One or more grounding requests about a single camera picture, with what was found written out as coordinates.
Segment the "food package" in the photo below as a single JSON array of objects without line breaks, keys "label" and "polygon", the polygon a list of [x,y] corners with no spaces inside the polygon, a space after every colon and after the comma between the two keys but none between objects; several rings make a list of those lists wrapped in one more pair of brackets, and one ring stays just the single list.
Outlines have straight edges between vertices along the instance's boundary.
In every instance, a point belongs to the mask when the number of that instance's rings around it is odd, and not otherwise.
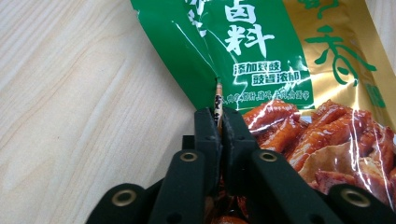
[{"label": "food package", "polygon": [[312,188],[349,183],[395,206],[396,76],[364,1],[132,4],[197,109],[220,80],[222,104]]}]

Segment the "wood grain surface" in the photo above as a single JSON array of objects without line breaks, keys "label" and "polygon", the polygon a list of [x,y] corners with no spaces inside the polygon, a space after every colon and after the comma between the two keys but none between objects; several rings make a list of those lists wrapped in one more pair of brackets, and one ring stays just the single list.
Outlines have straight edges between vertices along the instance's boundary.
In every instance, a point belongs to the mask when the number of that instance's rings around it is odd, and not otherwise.
[{"label": "wood grain surface", "polygon": [[[396,2],[366,2],[396,70]],[[0,223],[84,223],[150,186],[194,110],[128,0],[0,0]]]}]

